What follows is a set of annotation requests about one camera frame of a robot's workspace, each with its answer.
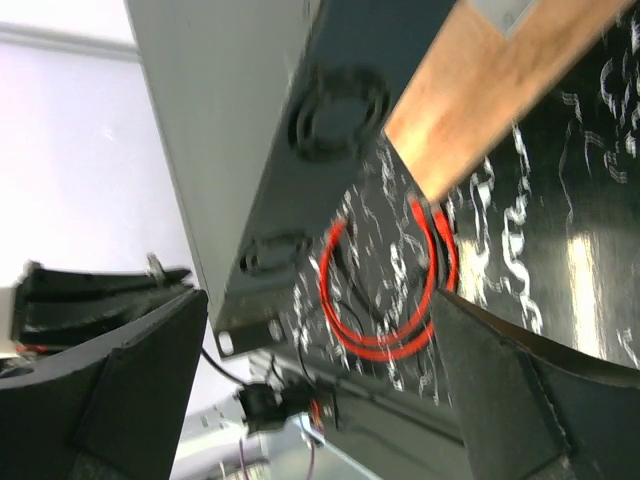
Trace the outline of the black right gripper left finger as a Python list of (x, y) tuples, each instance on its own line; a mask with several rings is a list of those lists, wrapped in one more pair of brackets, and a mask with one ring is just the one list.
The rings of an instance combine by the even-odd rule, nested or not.
[(207, 304), (188, 291), (2, 379), (2, 478), (168, 478)]

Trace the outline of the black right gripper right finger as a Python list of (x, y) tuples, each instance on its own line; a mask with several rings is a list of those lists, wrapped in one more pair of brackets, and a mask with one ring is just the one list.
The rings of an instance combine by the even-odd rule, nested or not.
[(435, 334), (477, 479), (636, 479), (639, 372), (444, 290)]

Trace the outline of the grey network switch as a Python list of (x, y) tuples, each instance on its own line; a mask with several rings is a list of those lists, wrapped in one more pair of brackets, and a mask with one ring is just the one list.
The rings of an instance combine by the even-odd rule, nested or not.
[(452, 7), (127, 3), (222, 356), (286, 341), (297, 273)]

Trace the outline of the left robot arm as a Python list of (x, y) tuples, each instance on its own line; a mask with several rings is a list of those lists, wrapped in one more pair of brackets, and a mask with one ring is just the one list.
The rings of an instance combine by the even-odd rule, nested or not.
[(61, 271), (29, 261), (1, 288), (1, 369), (53, 355), (122, 327), (194, 288), (191, 271), (149, 254), (138, 273)]

